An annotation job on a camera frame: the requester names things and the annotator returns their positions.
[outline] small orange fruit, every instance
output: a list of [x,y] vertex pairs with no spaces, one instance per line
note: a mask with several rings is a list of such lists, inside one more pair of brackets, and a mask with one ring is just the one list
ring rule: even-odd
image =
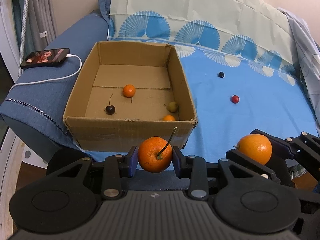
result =
[[166,115],[164,118],[162,118],[162,121],[175,121],[175,117],[171,114]]
[[132,98],[136,93],[136,88],[133,85],[126,85],[123,88],[122,93],[125,97]]
[[270,160],[272,154],[271,142],[262,134],[249,134],[242,137],[236,148],[262,165]]
[[152,173],[159,173],[169,167],[172,160],[172,147],[169,144],[164,148],[167,141],[160,137],[151,137],[141,143],[138,150],[138,160],[141,168]]

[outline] wooden floor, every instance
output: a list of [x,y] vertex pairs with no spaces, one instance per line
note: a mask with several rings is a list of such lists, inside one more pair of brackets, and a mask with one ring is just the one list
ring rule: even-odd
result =
[[[26,164],[24,162],[21,163],[21,168],[18,176],[18,182],[16,190],[42,178],[45,176],[46,170],[32,166],[30,164]],[[317,184],[316,179],[314,179],[310,173],[306,173],[299,178],[293,179],[297,188],[305,189],[308,191],[312,191]],[[13,232],[16,232],[17,228],[13,225]]]

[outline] curtain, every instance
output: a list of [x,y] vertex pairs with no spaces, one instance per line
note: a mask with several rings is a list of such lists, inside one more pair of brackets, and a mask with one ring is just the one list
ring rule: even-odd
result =
[[[15,30],[20,47],[22,12],[24,0],[12,0]],[[41,38],[40,33],[48,35]],[[25,56],[30,52],[43,50],[56,38],[56,25],[51,0],[29,0],[28,19],[25,38]]]

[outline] fruit stem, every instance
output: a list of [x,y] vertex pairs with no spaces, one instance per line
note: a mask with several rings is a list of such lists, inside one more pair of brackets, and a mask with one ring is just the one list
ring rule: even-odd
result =
[[160,152],[158,152],[158,154],[157,154],[157,159],[158,159],[158,160],[162,160],[161,153],[163,153],[163,151],[164,151],[164,150],[168,147],[168,145],[170,144],[170,142],[171,142],[174,134],[176,133],[176,130],[177,130],[177,128],[175,127],[175,128],[173,129],[173,131],[172,131],[172,134],[170,135],[170,138],[169,138],[169,141],[167,142],[167,144],[162,148],[162,150],[161,150]]
[[109,99],[109,105],[110,105],[110,101],[111,101],[112,96],[113,96],[113,93],[112,93],[112,94],[111,94],[111,96],[110,96],[110,99]]

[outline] cherry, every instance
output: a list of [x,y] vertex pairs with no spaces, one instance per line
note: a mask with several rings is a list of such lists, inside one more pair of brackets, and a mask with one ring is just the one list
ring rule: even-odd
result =
[[107,112],[107,114],[112,115],[112,114],[115,113],[115,111],[116,111],[115,106],[106,106],[106,112]]
[[233,95],[231,97],[231,101],[232,101],[232,103],[236,104],[240,101],[240,98],[237,95]]

